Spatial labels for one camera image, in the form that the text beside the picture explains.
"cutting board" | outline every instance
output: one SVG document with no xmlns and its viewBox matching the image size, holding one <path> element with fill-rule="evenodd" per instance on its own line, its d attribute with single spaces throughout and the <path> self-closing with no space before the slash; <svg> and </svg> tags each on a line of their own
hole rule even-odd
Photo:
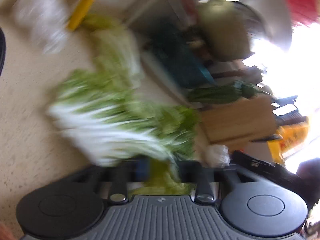
<svg viewBox="0 0 320 240">
<path fill-rule="evenodd" d="M 276 133 L 270 97 L 260 95 L 241 99 L 201 113 L 204 130 L 211 144 L 241 149 L 249 141 Z"/>
</svg>

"metal screw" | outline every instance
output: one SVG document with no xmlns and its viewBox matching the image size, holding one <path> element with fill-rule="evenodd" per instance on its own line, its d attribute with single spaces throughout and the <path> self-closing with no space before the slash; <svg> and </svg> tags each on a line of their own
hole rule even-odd
<svg viewBox="0 0 320 240">
<path fill-rule="evenodd" d="M 119 194 L 119 193 L 116 193 L 116 194 L 112 194 L 110 196 L 110 199 L 114 202 L 121 202 L 121 201 L 125 201 L 125 195 L 123 194 Z"/>
<path fill-rule="evenodd" d="M 200 194 L 197 196 L 197 199 L 201 202 L 211 202 L 212 200 L 214 200 L 214 197 L 210 194 Z"/>
</svg>

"plastic bag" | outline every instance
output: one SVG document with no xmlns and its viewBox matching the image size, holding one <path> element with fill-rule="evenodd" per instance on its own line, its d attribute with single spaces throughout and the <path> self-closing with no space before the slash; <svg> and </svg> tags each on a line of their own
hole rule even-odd
<svg viewBox="0 0 320 240">
<path fill-rule="evenodd" d="M 15 23 L 30 30 L 30 40 L 43 53 L 57 53 L 66 43 L 69 11 L 61 0 L 18 0 L 13 5 Z"/>
<path fill-rule="evenodd" d="M 209 167 L 224 167 L 230 163 L 228 147 L 225 145 L 210 145 L 206 152 L 206 163 Z"/>
</svg>

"green vegetable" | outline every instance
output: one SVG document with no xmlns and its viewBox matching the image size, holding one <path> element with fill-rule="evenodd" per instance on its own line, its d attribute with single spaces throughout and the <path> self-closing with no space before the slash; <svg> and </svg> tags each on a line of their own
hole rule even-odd
<svg viewBox="0 0 320 240">
<path fill-rule="evenodd" d="M 189 92 L 188 100 L 207 104 L 228 104 L 240 97 L 251 98 L 260 92 L 253 84 L 234 81 L 232 84 L 220 87 L 196 88 Z"/>
<path fill-rule="evenodd" d="M 144 102 L 134 94 L 142 77 L 135 39 L 123 25 L 93 16 L 84 23 L 95 31 L 98 72 L 75 70 L 57 88 L 48 113 L 63 136 L 101 166 L 147 155 L 174 163 L 193 154 L 194 110 Z"/>
<path fill-rule="evenodd" d="M 151 160 L 150 178 L 144 187 L 135 189 L 132 195 L 186 195 L 190 194 L 192 184 L 177 183 L 167 162 Z"/>
</svg>

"countertop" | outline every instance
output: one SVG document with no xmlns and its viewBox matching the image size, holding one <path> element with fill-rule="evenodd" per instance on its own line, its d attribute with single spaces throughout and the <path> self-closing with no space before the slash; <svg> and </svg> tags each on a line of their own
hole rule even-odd
<svg viewBox="0 0 320 240">
<path fill-rule="evenodd" d="M 43 55 L 10 17 L 0 16 L 0 26 L 7 45 L 0 77 L 0 221 L 20 237 L 22 231 L 15 217 L 18 201 L 30 191 L 88 164 L 59 136 L 45 109 L 50 89 L 73 69 L 94 68 L 93 47 L 89 33 L 78 29 L 59 54 Z M 177 104 L 148 76 L 138 92 L 157 102 Z M 203 135 L 200 137 L 203 146 L 207 142 Z"/>
</svg>

